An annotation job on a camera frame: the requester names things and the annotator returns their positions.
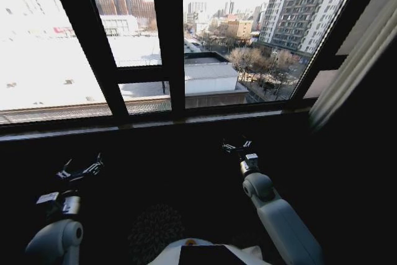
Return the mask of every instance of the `tree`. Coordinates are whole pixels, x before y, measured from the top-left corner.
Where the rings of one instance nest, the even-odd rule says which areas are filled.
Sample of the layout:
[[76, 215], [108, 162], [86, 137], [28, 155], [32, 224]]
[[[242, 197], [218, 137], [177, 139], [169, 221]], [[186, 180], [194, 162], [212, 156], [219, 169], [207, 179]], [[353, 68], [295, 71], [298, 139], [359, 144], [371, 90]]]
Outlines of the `tree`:
[[262, 88], [264, 87], [266, 82], [264, 75], [269, 72], [271, 66], [272, 66], [272, 60], [264, 56], [262, 56], [261, 59], [256, 63], [256, 67], [260, 74], [258, 85]]
[[228, 47], [228, 51], [230, 51], [231, 47], [235, 47], [238, 39], [232, 36], [228, 36], [225, 38], [225, 44]]
[[149, 30], [149, 31], [157, 31], [157, 20], [156, 20], [156, 19], [153, 19], [153, 20], [150, 22], [149, 27], [148, 27], [148, 30]]
[[282, 85], [287, 81], [289, 67], [295, 62], [291, 52], [281, 50], [277, 54], [275, 68], [273, 69], [273, 77], [278, 81], [278, 86], [274, 90], [274, 94], [278, 94]]
[[242, 73], [244, 79], [248, 70], [260, 61], [262, 54], [260, 49], [256, 48], [235, 48], [228, 58], [233, 62], [234, 68]]

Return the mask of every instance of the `dark wall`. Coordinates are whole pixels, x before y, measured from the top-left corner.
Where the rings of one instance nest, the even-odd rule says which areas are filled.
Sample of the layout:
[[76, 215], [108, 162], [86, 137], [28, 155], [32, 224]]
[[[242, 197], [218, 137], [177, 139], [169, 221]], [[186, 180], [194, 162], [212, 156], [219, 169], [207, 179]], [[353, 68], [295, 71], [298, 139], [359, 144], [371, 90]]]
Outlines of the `dark wall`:
[[[232, 243], [248, 230], [265, 234], [243, 193], [238, 163], [221, 150], [222, 138], [231, 134], [254, 141], [263, 172], [305, 219], [311, 211], [305, 210], [304, 198], [291, 195], [299, 193], [296, 184], [287, 182], [301, 167], [297, 160], [306, 146], [306, 123], [306, 113], [285, 114], [2, 144], [3, 161], [8, 161], [3, 166], [6, 228], [16, 235], [15, 254], [37, 231], [42, 215], [34, 203], [43, 192], [56, 191], [54, 173], [70, 157], [97, 151], [103, 153], [105, 170], [84, 190], [86, 261], [128, 263], [132, 222], [154, 204], [178, 210], [184, 236]], [[316, 225], [308, 226], [316, 234]], [[278, 264], [277, 258], [268, 260]]]

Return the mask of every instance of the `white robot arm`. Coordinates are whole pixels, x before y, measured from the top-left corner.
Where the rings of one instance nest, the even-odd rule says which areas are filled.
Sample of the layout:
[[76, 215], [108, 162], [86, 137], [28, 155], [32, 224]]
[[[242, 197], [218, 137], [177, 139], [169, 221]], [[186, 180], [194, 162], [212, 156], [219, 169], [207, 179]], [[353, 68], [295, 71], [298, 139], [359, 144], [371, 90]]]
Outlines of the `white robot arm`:
[[83, 226], [71, 219], [59, 220], [42, 228], [26, 247], [26, 253], [40, 264], [79, 264], [79, 246], [83, 239]]
[[258, 216], [279, 251], [289, 265], [324, 264], [320, 245], [291, 205], [283, 200], [270, 178], [259, 172], [258, 156], [246, 154], [250, 141], [240, 148], [224, 144], [231, 153], [237, 152], [244, 176], [243, 189], [255, 205]]

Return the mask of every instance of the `black window frame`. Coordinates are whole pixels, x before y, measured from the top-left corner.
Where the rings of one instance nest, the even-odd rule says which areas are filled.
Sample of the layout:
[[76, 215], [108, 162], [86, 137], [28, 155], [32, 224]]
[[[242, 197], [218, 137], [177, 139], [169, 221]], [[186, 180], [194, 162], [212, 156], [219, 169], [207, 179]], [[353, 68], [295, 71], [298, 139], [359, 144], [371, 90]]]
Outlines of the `black window frame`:
[[[289, 100], [185, 109], [184, 34], [182, 0], [154, 0], [162, 65], [118, 68], [110, 49], [95, 0], [60, 0], [104, 94], [112, 116], [44, 120], [2, 124], [0, 132], [116, 125], [154, 120], [178, 120], [198, 115], [221, 115], [270, 110], [291, 110], [313, 105], [316, 99], [304, 99], [311, 83], [322, 70], [336, 70], [346, 55], [336, 55], [355, 22], [370, 0], [347, 0], [330, 34], [311, 58]], [[169, 17], [169, 12], [180, 12]], [[172, 36], [173, 43], [166, 37]], [[168, 81], [171, 111], [128, 114], [118, 84]]]

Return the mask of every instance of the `glass pane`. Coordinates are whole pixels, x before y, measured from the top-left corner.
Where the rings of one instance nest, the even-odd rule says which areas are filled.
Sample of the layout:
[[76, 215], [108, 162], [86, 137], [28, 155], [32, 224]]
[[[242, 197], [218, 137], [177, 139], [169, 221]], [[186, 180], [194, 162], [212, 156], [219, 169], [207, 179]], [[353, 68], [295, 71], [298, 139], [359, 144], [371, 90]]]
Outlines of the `glass pane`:
[[118, 86], [130, 114], [171, 110], [167, 81], [128, 83]]
[[0, 0], [0, 124], [110, 115], [60, 0]]
[[186, 106], [289, 99], [343, 2], [184, 0]]
[[95, 0], [116, 65], [160, 65], [153, 0]]

